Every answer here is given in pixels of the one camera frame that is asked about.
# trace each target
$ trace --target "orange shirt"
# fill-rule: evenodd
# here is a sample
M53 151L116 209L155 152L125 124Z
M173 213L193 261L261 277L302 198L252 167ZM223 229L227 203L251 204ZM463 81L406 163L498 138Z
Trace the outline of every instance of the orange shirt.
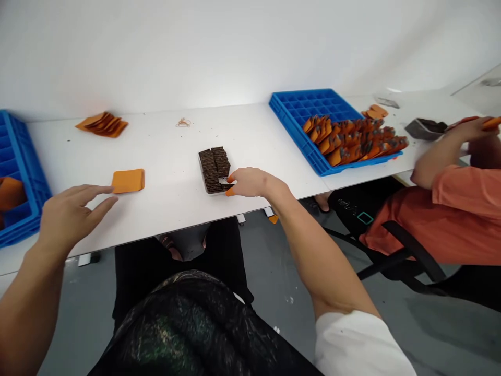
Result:
M388 220L401 224L439 263L501 265L501 170L448 166L431 191L416 186L389 198L360 241L384 254L401 249L381 226Z

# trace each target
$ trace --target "white sleeve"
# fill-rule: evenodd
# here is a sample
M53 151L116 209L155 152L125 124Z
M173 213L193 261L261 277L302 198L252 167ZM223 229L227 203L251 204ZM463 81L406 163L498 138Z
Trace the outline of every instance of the white sleeve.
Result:
M329 312L316 322L315 365L326 376L416 375L380 318Z

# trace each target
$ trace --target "right hand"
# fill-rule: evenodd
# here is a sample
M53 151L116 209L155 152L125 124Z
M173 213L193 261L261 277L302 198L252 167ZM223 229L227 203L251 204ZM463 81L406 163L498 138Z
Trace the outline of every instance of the right hand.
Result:
M458 124L448 131L447 134L459 137L463 142L475 141L488 136L498 135L499 130L482 130L484 123L490 119L492 119L491 116L479 117L478 119Z
M226 196L245 196L268 198L274 194L289 192L289 187L283 181L260 169L239 168L228 178L228 183L237 183L226 191Z

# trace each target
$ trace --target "blue grid tray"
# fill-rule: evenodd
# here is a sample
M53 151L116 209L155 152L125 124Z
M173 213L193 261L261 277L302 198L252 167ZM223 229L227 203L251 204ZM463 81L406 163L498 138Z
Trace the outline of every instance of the blue grid tray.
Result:
M0 247L13 245L40 229L42 206L52 197L26 124L0 111L0 177L23 182L27 201L4 213Z
M320 176L332 175L347 168L377 165L403 154L399 151L389 156L331 167L317 146L304 133L303 125L313 115L329 115L333 122L364 118L332 89L274 92L270 107Z

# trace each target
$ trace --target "chair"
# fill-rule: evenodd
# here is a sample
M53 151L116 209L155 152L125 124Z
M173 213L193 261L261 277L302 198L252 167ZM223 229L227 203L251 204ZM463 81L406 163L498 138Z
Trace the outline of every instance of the chair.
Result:
M326 227L323 229L331 236L360 249L371 259L373 264L357 273L360 280L381 272L390 280L402 281L417 293L469 300L501 312L501 292L497 288L501 282L501 266L465 265L446 278L435 259L401 225L395 221L388 221L382 226L404 246L389 256L366 247L351 234L341 234ZM407 260L411 256L416 261ZM415 278L423 272L434 282L433 284L425 285Z
M422 272L428 274L433 282L440 282L445 279L445 273L440 265L407 230L393 220L384 222L383 227L404 246L389 256L366 247L358 239L352 238L351 234L344 235L326 227L323 227L323 229L328 234L357 247L371 259L373 264L357 273L361 280L379 272L382 272L391 280L401 280L408 276L414 277ZM407 260L409 257L414 257L416 261Z

